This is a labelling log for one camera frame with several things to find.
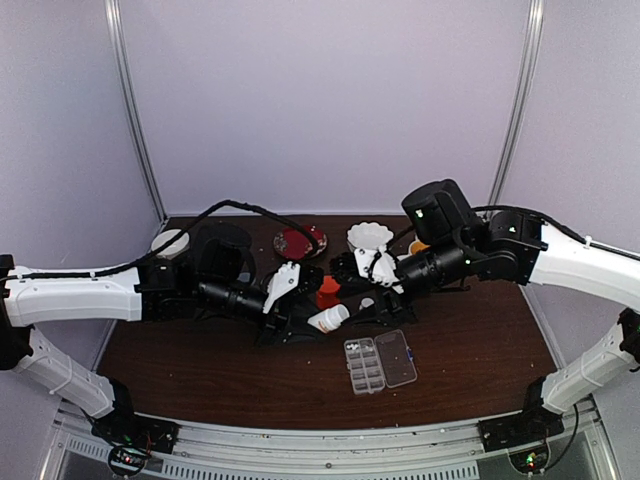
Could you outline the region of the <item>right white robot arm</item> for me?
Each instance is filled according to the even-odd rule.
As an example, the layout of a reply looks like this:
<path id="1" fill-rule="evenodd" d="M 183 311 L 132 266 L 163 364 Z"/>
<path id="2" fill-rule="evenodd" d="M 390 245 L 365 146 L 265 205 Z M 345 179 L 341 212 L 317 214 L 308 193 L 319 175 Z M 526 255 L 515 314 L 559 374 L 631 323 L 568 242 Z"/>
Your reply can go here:
<path id="1" fill-rule="evenodd" d="M 524 411 L 513 419 L 519 440 L 535 440 L 578 400 L 639 366 L 639 257 L 579 235 L 538 211 L 493 205 L 480 217 L 452 179 L 427 183 L 401 206 L 426 249 L 403 260 L 389 244 L 357 249 L 330 263 L 340 285 L 352 291 L 398 288 L 410 298 L 475 276 L 564 287 L 623 306 L 616 323 L 568 366 L 534 382 Z"/>

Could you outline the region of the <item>clear plastic pill organizer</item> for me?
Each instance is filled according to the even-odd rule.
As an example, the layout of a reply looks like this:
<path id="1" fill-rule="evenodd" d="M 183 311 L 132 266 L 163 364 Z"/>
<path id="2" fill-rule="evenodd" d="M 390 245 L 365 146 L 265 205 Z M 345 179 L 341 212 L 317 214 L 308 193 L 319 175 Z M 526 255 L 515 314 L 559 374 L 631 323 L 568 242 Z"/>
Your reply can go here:
<path id="1" fill-rule="evenodd" d="M 347 351 L 344 347 L 347 342 L 358 342 L 360 348 Z M 413 354 L 402 330 L 346 340 L 343 350 L 355 395 L 376 394 L 411 384 L 418 378 Z"/>

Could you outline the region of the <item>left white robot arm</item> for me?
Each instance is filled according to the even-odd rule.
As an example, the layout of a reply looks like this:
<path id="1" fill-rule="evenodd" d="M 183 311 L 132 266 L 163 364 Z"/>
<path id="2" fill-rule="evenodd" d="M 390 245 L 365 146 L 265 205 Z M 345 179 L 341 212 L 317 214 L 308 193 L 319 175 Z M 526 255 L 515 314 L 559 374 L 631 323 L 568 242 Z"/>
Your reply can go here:
<path id="1" fill-rule="evenodd" d="M 134 265 L 101 271 L 43 271 L 17 266 L 10 255 L 1 258 L 2 370 L 24 373 L 74 403 L 123 444 L 144 433 L 127 387 L 79 365 L 37 324 L 157 322 L 209 311 L 256 323 L 263 345 L 316 340 L 322 333 L 320 310 L 309 298 L 322 282 L 321 269 L 288 262 L 261 288 L 240 279 L 255 263 L 252 239 L 239 226 L 217 222 L 167 235 Z"/>

